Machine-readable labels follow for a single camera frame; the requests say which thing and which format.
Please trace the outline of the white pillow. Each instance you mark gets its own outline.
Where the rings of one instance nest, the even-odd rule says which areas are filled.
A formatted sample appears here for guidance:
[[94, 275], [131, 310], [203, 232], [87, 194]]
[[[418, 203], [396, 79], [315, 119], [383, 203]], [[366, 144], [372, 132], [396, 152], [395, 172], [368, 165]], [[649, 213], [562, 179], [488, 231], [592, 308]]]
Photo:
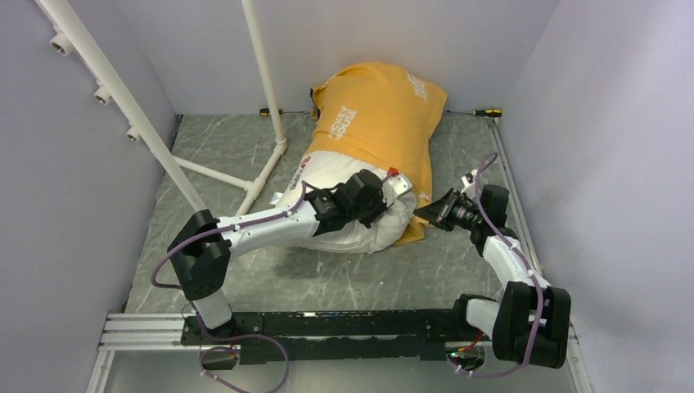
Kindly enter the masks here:
[[[362, 169], [383, 178], [384, 169], [365, 161], [330, 151], [314, 151], [302, 157], [297, 170], [288, 183], [278, 205], [292, 205], [301, 194], [303, 181], [317, 188], [333, 187], [343, 183]], [[340, 231], [317, 237], [296, 240], [291, 246], [333, 253], [362, 254], [382, 251], [394, 245], [410, 229], [417, 197], [412, 191], [405, 193], [381, 215], [370, 228], [354, 221]]]

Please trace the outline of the yellow and blue pillowcase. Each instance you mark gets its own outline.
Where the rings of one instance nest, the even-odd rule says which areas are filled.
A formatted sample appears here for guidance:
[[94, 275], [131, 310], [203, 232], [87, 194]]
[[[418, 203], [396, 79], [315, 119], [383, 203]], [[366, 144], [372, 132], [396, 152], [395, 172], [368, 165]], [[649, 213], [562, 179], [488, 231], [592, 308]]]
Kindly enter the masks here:
[[[316, 127], [304, 154], [330, 151], [386, 172], [394, 167], [411, 182], [415, 209], [431, 203], [429, 143], [448, 99], [440, 86], [397, 65], [364, 62], [312, 88], [310, 97]], [[426, 227], [413, 214], [410, 229], [394, 245], [423, 239]]]

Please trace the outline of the white pvc pipe rack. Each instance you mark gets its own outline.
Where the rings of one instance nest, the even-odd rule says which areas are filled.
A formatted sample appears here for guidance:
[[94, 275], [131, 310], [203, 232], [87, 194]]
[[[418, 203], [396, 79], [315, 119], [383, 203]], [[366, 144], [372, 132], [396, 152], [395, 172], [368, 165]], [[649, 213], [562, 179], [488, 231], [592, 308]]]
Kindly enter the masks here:
[[286, 152], [286, 132], [277, 113], [276, 95], [272, 86], [269, 63], [264, 50], [256, 15], [255, 2], [241, 2], [246, 29], [264, 91], [264, 107], [274, 132], [271, 153], [253, 179], [238, 178], [211, 169], [171, 152], [170, 137], [177, 129], [177, 115], [165, 96], [164, 89], [142, 50], [128, 31], [121, 12], [114, 4], [97, 4], [103, 16], [81, 18], [67, 1], [37, 1], [36, 7], [51, 26], [48, 46], [55, 55], [76, 60], [92, 80], [87, 100], [95, 107], [118, 114], [122, 134], [130, 145], [137, 145], [151, 154], [155, 163], [168, 175], [174, 186], [193, 210], [206, 204], [190, 180], [191, 174], [202, 174], [242, 192], [236, 215], [248, 212], [264, 190], [272, 170]]

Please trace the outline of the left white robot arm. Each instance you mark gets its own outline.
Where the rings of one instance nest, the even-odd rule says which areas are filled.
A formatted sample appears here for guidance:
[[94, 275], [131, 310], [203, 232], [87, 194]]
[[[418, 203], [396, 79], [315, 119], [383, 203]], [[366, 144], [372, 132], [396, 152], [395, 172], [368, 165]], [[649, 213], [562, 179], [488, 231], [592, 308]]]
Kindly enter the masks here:
[[337, 232], [352, 222], [370, 226], [387, 208], [388, 180], [362, 169], [328, 188], [302, 182], [299, 197], [290, 204], [231, 217], [226, 224], [208, 210], [195, 213], [162, 260], [173, 266], [178, 279], [174, 288], [192, 305], [203, 333], [216, 344], [234, 335], [234, 313], [223, 291], [232, 259]]

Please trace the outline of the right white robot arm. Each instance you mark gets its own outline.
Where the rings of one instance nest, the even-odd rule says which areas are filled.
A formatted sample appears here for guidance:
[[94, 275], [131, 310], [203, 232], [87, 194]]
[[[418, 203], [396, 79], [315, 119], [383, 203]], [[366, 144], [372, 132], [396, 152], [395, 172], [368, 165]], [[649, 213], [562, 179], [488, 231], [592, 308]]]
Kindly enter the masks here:
[[566, 361], [571, 297], [531, 268], [517, 234], [506, 226], [509, 196], [498, 185], [483, 186], [478, 199], [452, 188], [414, 214], [447, 232], [469, 231], [471, 243], [503, 286], [498, 301], [462, 296], [463, 310], [450, 320], [454, 335], [470, 340], [482, 331], [499, 360], [561, 368]]

